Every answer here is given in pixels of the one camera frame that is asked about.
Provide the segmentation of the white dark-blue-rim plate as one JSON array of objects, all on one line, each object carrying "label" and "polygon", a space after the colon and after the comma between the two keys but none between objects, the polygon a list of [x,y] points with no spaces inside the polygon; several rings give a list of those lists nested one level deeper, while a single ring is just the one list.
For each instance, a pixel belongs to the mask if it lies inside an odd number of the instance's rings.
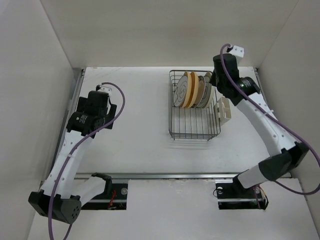
[{"label": "white dark-blue-rim plate", "polygon": [[193,108],[202,108],[205,105],[207,95],[208,95],[208,82],[206,78],[202,75],[198,77],[198,92],[197,97],[195,99],[194,104],[192,105]]},{"label": "white dark-blue-rim plate", "polygon": [[204,109],[210,106],[210,104],[213,101],[214,95],[215,95],[215,89],[214,86],[210,83],[212,73],[207,72],[204,75],[204,82],[205,82],[205,89],[203,97],[200,101],[199,107]]}]

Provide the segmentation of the yellow bear plate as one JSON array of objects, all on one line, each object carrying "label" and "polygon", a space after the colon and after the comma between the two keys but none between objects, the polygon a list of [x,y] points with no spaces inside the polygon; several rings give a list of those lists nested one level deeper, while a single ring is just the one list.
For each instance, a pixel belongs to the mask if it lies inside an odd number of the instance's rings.
[{"label": "yellow bear plate", "polygon": [[187,105],[185,106],[186,108],[191,108],[193,106],[193,104],[196,101],[196,98],[198,95],[198,89],[199,89],[199,77],[196,74],[196,72],[192,71],[190,73],[190,76],[191,76],[192,86],[191,86],[191,94],[190,94],[189,100],[187,102]]}]

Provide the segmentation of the white grey-ring flower plate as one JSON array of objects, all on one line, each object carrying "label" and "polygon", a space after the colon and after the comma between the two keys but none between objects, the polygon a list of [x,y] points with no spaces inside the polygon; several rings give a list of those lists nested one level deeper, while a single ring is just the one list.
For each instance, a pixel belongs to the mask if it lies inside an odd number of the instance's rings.
[{"label": "white grey-ring flower plate", "polygon": [[173,93],[173,105],[175,107],[180,107],[183,103],[186,95],[186,87],[187,87],[187,77],[182,76],[175,86],[175,90]]}]

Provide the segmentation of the cream bear plate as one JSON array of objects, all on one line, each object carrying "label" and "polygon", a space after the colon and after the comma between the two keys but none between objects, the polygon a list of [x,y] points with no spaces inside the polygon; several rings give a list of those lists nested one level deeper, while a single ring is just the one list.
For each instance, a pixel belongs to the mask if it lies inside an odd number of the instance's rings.
[{"label": "cream bear plate", "polygon": [[188,105],[189,99],[191,97],[191,91],[192,91],[192,77],[191,74],[188,71],[185,71],[183,74],[184,77],[187,77],[186,79],[186,91],[185,91],[185,97],[180,105],[181,108],[185,108]]}]

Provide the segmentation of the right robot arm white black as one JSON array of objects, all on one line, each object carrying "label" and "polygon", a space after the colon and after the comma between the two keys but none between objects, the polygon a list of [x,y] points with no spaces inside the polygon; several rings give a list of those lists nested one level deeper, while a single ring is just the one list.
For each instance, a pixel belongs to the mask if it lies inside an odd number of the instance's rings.
[{"label": "right robot arm white black", "polygon": [[267,117],[270,109],[260,88],[252,78],[240,77],[235,56],[229,53],[216,55],[213,57],[213,66],[209,82],[247,117],[269,154],[268,158],[233,178],[232,193],[243,197],[250,188],[276,181],[296,168],[309,148]]}]

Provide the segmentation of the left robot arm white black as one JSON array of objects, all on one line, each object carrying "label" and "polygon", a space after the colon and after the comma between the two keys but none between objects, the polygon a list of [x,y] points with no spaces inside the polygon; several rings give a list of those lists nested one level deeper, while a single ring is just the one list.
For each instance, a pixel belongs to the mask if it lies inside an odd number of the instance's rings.
[{"label": "left robot arm white black", "polygon": [[110,101],[110,89],[92,90],[80,97],[76,111],[66,126],[66,133],[54,166],[40,187],[30,193],[28,202],[43,217],[73,224],[81,208],[94,197],[107,198],[112,192],[112,178],[105,173],[93,173],[78,188],[73,181],[84,153],[92,143],[94,131],[111,121],[117,106]]}]

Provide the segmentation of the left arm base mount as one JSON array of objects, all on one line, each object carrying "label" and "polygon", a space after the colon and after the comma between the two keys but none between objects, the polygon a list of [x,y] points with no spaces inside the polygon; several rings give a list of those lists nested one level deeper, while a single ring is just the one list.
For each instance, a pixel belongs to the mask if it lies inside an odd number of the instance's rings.
[{"label": "left arm base mount", "polygon": [[81,207],[90,211],[118,211],[127,209],[127,197],[129,181],[127,179],[115,179],[112,181],[111,190],[101,193]]}]

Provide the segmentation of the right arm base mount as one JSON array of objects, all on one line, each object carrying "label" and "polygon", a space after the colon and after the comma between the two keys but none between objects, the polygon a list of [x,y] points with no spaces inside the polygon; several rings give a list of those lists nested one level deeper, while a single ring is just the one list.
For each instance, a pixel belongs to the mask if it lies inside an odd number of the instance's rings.
[{"label": "right arm base mount", "polygon": [[269,205],[269,199],[259,185],[238,191],[232,182],[216,181],[212,194],[217,198],[219,210],[266,210]]}]

